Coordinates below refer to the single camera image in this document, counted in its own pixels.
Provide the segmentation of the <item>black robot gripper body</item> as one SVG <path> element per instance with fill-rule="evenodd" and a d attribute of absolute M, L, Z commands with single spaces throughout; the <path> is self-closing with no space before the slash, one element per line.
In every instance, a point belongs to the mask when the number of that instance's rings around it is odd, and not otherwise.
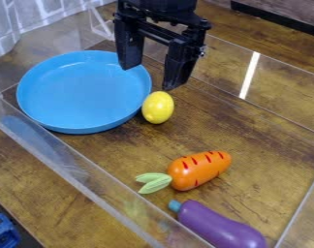
<path fill-rule="evenodd" d="M 161 44 L 178 39 L 202 44 L 210 23 L 194 14 L 197 0 L 118 0 L 114 14 L 115 41 L 129 42 L 134 37 L 149 38 Z M 157 26 L 169 22 L 185 25 L 182 34 Z"/>

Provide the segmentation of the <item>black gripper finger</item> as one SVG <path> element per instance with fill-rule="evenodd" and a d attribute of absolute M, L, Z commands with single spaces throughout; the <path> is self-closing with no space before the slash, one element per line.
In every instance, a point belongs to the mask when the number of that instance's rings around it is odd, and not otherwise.
<path fill-rule="evenodd" d="M 141 64 L 144 37 L 138 33 L 137 23 L 117 18 L 114 37 L 119 65 L 129 70 Z"/>
<path fill-rule="evenodd" d="M 205 55 L 206 31 L 186 28 L 169 43 L 162 89 L 173 90 L 188 82 L 197 59 Z"/>

